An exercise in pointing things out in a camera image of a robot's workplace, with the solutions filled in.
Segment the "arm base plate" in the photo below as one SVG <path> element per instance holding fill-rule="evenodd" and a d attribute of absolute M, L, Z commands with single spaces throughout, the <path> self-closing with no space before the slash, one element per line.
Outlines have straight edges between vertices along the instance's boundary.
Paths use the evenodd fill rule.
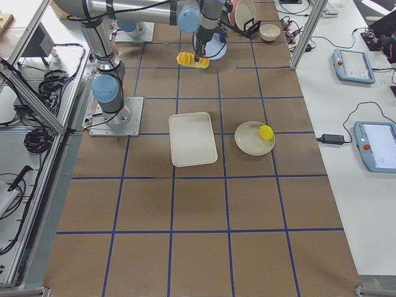
<path fill-rule="evenodd" d="M 124 107 L 114 116 L 102 112 L 99 103 L 96 106 L 96 113 L 100 116 L 94 117 L 89 134 L 92 137 L 123 137 L 139 136 L 142 110 L 144 105 L 143 97 L 125 97 Z"/>
<path fill-rule="evenodd" d="M 153 39 L 155 24 L 152 22 L 118 20 L 116 24 L 116 43 L 147 43 Z"/>

